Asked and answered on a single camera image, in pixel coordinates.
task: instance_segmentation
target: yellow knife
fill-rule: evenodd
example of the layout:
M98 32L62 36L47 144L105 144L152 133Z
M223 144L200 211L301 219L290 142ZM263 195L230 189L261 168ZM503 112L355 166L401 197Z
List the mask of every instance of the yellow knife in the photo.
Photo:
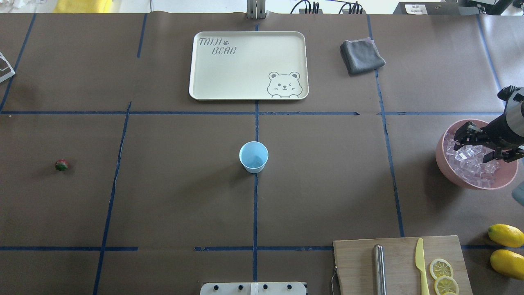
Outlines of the yellow knife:
M422 295L429 295L428 279L425 272L424 240L421 238L419 238L417 242L417 248L415 250L415 265L420 270L420 286L422 289Z

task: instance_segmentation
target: gray cloth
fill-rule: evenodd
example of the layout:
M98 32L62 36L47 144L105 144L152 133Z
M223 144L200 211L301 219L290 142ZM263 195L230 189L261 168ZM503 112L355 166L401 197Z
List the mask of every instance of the gray cloth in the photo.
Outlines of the gray cloth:
M340 45L340 52L350 75L372 71L386 64L371 38L346 40Z

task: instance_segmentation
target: bowl of ice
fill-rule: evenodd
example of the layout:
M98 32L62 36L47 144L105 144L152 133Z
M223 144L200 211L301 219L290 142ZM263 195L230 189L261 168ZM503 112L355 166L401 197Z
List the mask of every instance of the bowl of ice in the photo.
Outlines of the bowl of ice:
M455 151L453 137L458 128L467 121L477 127L484 127L488 122L475 119L453 123L440 137L436 146L436 163L440 171L452 183L471 189L499 189L510 184L517 176L518 161L506 163L503 160L491 160L483 163L485 154L492 150L482 145L466 145Z

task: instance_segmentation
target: wooden cutting board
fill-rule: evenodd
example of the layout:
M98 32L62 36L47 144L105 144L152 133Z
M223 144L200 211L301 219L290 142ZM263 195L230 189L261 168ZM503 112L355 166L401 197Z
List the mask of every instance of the wooden cutting board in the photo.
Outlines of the wooden cutting board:
M419 237L334 241L341 295L374 295L373 246L384 247L387 295L419 295L420 271L415 266L415 248ZM429 264L436 258L448 261L459 295L473 295L458 236L421 237L430 295L436 295L435 280Z

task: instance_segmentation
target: folded towel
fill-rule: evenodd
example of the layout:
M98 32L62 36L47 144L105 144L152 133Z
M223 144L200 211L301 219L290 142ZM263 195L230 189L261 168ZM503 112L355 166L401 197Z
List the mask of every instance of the folded towel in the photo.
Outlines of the folded towel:
M372 71L386 64L371 38L346 40L340 45L340 53L350 75Z
M58 0L54 13L108 13L112 0Z

